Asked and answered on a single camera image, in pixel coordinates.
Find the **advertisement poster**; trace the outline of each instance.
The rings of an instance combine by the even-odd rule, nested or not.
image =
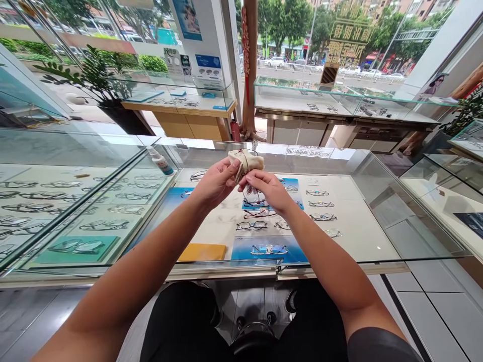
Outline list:
[[[454,216],[483,239],[483,213],[455,213]]]
[[[283,258],[284,263],[307,262],[293,235],[236,236],[231,259]]]
[[[176,15],[180,22],[181,32],[185,39],[202,41],[200,25],[196,18],[196,10],[192,0],[173,0]]]

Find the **white fence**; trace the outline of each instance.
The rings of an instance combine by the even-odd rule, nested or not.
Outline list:
[[[243,67],[243,57],[240,57],[240,64]],[[294,63],[279,63],[279,64],[266,64],[265,60],[257,59],[258,69],[272,69],[272,70],[284,70],[292,73],[303,73],[305,68],[305,74],[322,74],[323,66],[312,66]],[[384,84],[403,84],[406,78],[395,77],[390,75],[377,75],[373,73],[357,73],[353,71],[347,71],[339,69],[337,74],[339,79],[354,79],[354,80],[365,80],[374,83],[384,83]]]

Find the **fire extinguisher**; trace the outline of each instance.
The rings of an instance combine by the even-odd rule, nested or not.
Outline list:
[[[238,122],[232,119],[230,122],[230,128],[231,128],[231,138],[233,139],[233,141],[241,142],[242,140],[240,138],[240,126],[238,125]]]

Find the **hand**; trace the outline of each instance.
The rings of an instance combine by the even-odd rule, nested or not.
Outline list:
[[[290,197],[287,190],[273,173],[251,170],[239,182],[238,192],[242,192],[247,184],[252,185],[257,190],[260,190],[265,195],[268,204],[282,215],[292,206],[297,206],[294,200]]]
[[[239,160],[230,164],[228,157],[215,163],[201,178],[189,198],[198,200],[200,206],[206,207],[208,211],[213,210],[235,188],[234,176],[238,172],[239,166]]]

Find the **forearm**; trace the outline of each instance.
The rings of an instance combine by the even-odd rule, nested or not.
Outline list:
[[[209,210],[189,197],[94,284],[66,325],[77,331],[130,325],[159,290]]]
[[[294,205],[282,217],[289,224],[318,280],[341,312],[363,309],[380,301],[361,267],[303,210]]]

